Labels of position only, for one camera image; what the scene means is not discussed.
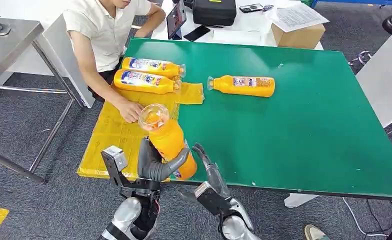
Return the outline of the person's right hand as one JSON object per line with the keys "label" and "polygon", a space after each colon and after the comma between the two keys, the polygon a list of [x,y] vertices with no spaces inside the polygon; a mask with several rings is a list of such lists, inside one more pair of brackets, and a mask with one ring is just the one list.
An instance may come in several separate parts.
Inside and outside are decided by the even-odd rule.
{"label": "person's right hand", "polygon": [[144,107],[137,102],[122,100],[116,108],[127,123],[135,123],[139,120]]}

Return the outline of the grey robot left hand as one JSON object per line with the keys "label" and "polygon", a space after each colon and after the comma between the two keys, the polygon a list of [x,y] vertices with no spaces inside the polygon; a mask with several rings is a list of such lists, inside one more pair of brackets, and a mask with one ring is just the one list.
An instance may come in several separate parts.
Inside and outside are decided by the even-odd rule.
{"label": "grey robot left hand", "polygon": [[141,140],[137,174],[140,178],[162,182],[178,170],[187,160],[190,149],[184,147],[178,155],[167,163],[162,163],[162,156],[148,137]]}

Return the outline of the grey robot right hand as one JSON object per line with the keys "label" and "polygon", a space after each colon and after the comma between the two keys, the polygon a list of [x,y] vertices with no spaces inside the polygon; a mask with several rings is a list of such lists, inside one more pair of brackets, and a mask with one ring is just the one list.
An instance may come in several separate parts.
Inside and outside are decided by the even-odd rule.
{"label": "grey robot right hand", "polygon": [[211,159],[205,152],[203,146],[198,142],[196,142],[194,146],[192,146],[192,150],[197,153],[197,155],[203,162],[208,183],[221,197],[227,200],[230,197],[230,191],[227,187],[226,182],[221,176],[218,165],[215,162],[211,161]]}

